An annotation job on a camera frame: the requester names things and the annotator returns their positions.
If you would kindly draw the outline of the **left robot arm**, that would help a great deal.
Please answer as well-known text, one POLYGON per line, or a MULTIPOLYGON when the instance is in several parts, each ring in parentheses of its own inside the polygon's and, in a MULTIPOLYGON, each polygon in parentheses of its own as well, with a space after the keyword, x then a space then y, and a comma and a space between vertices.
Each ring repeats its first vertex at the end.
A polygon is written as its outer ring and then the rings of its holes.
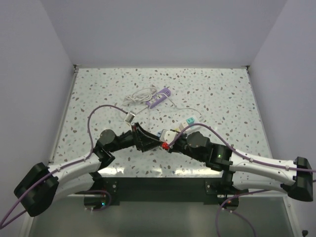
POLYGON ((113 152, 129 147, 146 152, 161 144, 158 136, 145 131, 139 123, 120 136, 106 129, 90 153, 58 165, 35 164, 13 192, 27 213, 35 217, 69 194, 86 190, 92 194, 100 192, 102 181, 98 171, 114 161, 113 152))

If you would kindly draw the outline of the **white charger block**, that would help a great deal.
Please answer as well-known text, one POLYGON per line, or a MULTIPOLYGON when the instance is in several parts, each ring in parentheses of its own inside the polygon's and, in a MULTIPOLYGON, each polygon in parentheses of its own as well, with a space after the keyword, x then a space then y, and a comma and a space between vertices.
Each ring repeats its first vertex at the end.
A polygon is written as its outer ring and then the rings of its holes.
POLYGON ((184 120, 184 121, 180 122, 179 129, 180 129, 180 130, 183 130, 183 129, 185 129, 188 125, 189 125, 189 124, 187 123, 187 121, 184 120))

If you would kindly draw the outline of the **teal plug adapter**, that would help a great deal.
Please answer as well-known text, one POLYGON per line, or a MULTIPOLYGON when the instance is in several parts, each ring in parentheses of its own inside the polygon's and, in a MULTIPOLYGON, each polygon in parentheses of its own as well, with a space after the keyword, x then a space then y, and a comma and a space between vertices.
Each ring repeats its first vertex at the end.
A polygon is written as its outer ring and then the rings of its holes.
POLYGON ((194 124, 195 121, 196 121, 196 120, 195 120, 194 117, 190 117, 190 118, 187 118, 187 119, 186 119, 186 123, 187 123, 188 125, 194 124))

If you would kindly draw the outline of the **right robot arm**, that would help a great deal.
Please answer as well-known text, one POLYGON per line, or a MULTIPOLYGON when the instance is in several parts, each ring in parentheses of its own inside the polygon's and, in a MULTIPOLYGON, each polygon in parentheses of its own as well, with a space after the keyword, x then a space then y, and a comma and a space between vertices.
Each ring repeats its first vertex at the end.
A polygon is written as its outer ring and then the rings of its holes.
POLYGON ((222 171, 220 189, 226 194, 235 190, 262 189, 286 193, 290 198, 311 202, 313 173, 306 158, 277 160, 230 149, 212 143, 200 132, 179 134, 167 131, 161 135, 162 147, 198 160, 212 170, 222 171))

